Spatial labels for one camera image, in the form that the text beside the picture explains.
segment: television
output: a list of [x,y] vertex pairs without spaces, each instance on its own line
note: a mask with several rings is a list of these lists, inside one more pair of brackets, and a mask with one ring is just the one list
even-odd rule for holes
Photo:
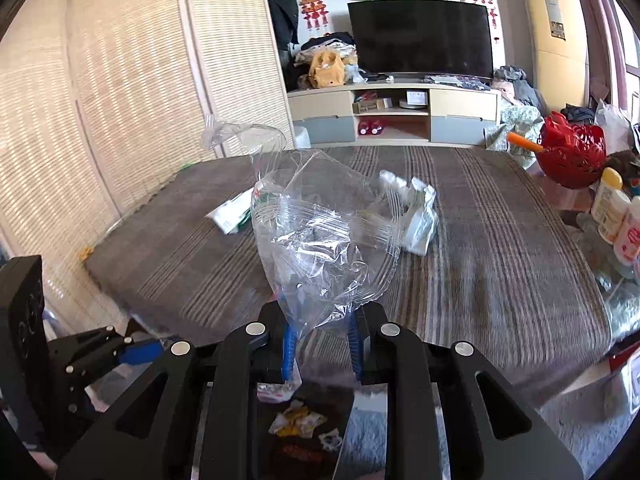
[[358,65],[373,73],[492,78],[486,8],[450,0],[369,0],[349,4]]

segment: triangular cutout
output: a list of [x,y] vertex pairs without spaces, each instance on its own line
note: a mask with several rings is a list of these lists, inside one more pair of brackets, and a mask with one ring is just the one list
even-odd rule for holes
[[160,374],[149,387],[125,410],[116,422],[116,431],[128,433],[138,438],[146,438],[156,418],[158,404],[168,379],[168,374]]
[[532,423],[529,417],[489,374],[476,375],[476,381],[489,415],[491,429],[498,440],[506,440],[531,430]]

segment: drawer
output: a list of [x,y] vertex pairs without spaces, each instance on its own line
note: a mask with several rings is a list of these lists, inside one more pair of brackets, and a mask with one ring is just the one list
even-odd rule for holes
[[429,90],[432,116],[475,117],[495,121],[498,95],[491,92],[465,92],[450,89]]
[[311,117],[352,117],[352,107],[353,95],[348,90],[289,97],[294,121]]
[[431,142],[472,144],[485,146],[484,129],[495,126],[495,121],[472,117],[431,116]]
[[312,146],[321,142],[354,142],[356,140],[356,128],[352,117],[316,117],[294,121],[293,125],[306,128]]

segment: window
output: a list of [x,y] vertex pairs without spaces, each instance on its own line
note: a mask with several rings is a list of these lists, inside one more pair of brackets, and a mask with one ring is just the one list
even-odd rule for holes
[[612,0],[626,63],[626,94],[632,124],[640,122],[640,41],[618,2]]

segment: yellow cap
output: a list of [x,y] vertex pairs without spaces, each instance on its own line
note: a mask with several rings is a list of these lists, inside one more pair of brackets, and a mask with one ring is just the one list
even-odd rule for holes
[[607,184],[607,186],[610,186],[613,189],[622,189],[622,177],[613,168],[605,168],[602,171],[602,177],[600,178],[600,181],[604,182],[605,184]]

